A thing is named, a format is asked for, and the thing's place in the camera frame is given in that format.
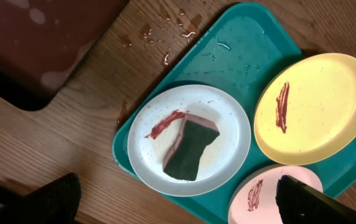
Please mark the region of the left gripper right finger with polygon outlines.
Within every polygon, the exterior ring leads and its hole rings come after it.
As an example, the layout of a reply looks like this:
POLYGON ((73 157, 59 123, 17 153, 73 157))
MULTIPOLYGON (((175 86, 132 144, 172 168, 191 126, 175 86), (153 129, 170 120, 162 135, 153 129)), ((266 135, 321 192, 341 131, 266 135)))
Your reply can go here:
POLYGON ((355 210, 290 175, 278 180, 276 204, 284 224, 356 224, 355 210))

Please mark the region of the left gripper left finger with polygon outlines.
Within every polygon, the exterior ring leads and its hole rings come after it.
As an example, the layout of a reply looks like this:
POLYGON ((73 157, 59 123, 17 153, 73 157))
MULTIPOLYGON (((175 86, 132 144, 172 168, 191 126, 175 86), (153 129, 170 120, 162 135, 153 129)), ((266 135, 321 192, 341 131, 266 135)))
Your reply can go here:
POLYGON ((0 186, 0 224, 74 224, 81 196, 72 172, 25 196, 0 186))

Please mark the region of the green and pink sponge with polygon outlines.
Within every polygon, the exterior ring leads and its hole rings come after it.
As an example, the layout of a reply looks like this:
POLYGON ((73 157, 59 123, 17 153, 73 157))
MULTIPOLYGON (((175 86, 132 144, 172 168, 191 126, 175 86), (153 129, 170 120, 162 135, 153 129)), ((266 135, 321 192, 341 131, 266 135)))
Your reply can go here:
POLYGON ((195 181, 205 148, 219 135, 213 121, 186 113, 178 137, 163 160, 163 172, 173 179, 195 181))

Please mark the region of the light blue plate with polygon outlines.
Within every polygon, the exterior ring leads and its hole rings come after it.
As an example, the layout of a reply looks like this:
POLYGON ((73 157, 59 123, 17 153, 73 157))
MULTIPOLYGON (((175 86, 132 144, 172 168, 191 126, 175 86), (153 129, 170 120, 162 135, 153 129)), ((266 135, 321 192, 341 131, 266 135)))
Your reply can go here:
POLYGON ((191 197, 206 194, 230 180, 243 165, 251 143, 249 119, 228 93, 207 85, 183 85, 166 90, 140 109, 128 134, 129 162, 147 186, 160 193, 191 197), (174 178, 166 172, 167 160, 179 144, 195 146, 218 136, 195 161, 194 180, 174 178))

